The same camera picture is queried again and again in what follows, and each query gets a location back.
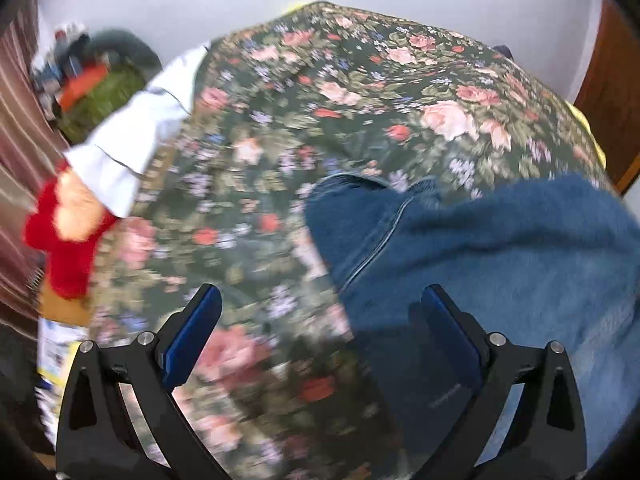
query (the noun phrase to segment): wooden door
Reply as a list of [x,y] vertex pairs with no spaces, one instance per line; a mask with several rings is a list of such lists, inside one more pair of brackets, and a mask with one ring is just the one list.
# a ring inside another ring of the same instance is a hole
[[607,173],[625,191],[640,171],[640,41],[608,1],[575,105],[607,155]]

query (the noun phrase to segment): jeans seam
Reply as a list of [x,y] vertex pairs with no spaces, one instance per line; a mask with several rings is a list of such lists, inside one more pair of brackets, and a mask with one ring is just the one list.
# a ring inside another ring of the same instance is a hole
[[335,185],[335,186],[331,186],[328,185],[327,182],[329,182],[331,179],[335,179],[338,177],[346,177],[346,176],[352,176],[352,177],[356,177],[358,179],[362,179],[362,180],[368,180],[369,182],[374,182],[376,184],[379,184],[382,187],[385,187],[387,189],[392,189],[391,185],[386,182],[385,180],[381,179],[381,178],[376,178],[376,177],[371,177],[371,176],[366,176],[366,175],[360,175],[357,173],[350,173],[349,171],[341,171],[340,173],[334,173],[332,175],[326,176],[324,178],[322,178],[321,180],[319,180],[316,183],[316,187],[319,187],[319,185],[324,184],[325,186],[328,186],[327,189],[322,190],[322,191],[312,191],[311,195],[306,199],[307,202],[316,202],[318,200],[320,200],[321,198],[324,198],[326,195],[331,194],[332,192],[335,192],[337,189],[339,189],[339,185]]
[[391,236],[395,232],[396,228],[398,227],[398,223],[402,218],[402,213],[404,213],[404,210],[406,209],[406,207],[413,200],[414,200],[414,197],[411,197],[405,200],[404,202],[402,202],[401,206],[398,209],[398,212],[396,212],[396,217],[394,218],[394,221],[391,224],[389,231],[386,232],[385,236],[382,238],[382,240],[379,241],[379,243],[373,249],[373,251],[371,251],[370,255],[367,258],[365,258],[364,261],[345,280],[344,285],[341,286],[340,290],[338,291],[338,294],[343,293],[347,289],[347,287],[351,284],[351,282],[353,282],[353,280],[355,280],[358,277],[358,275],[375,259],[375,257],[382,252],[382,250],[385,248],[385,246],[391,239]]
[[424,176],[424,177],[422,177],[420,180],[416,180],[414,183],[409,184],[409,186],[406,188],[406,190],[405,190],[404,192],[411,191],[413,188],[415,188],[415,187],[417,187],[417,186],[420,186],[420,184],[422,184],[423,182],[426,182],[426,181],[428,181],[428,180],[429,180],[429,181],[435,181],[435,177],[434,177],[434,176],[432,176],[432,175]]

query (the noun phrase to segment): metal screw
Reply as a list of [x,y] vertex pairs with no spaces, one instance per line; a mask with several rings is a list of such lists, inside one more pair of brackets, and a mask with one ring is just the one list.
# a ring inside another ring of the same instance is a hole
[[142,334],[140,334],[138,336],[138,342],[141,345],[148,345],[153,340],[154,340],[154,333],[153,332],[143,332]]
[[559,341],[552,341],[549,343],[549,348],[551,348],[556,354],[564,352],[564,346],[562,346],[562,343]]
[[80,343],[80,351],[83,354],[86,354],[89,350],[91,350],[91,348],[94,347],[94,342],[91,341],[90,339],[87,339],[86,341],[82,341]]
[[489,336],[489,341],[492,345],[504,346],[507,343],[507,338],[500,332],[494,332]]

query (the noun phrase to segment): orange object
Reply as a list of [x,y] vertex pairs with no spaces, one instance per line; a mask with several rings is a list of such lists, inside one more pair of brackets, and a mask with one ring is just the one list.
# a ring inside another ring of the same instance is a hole
[[58,323],[75,326],[89,326],[91,308],[88,296],[80,298],[63,298],[51,288],[49,279],[45,278],[40,286],[40,315]]
[[98,64],[85,68],[78,77],[67,81],[63,88],[62,97],[58,101],[62,111],[68,111],[79,99],[87,95],[102,81],[108,73],[109,69],[107,69],[106,65]]

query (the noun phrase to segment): white cloth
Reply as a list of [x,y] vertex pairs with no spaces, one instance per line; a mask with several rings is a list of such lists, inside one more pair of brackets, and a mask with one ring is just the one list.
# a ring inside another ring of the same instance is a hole
[[193,80],[207,47],[174,59],[84,143],[64,153],[84,184],[114,215],[129,215],[154,153],[191,113]]

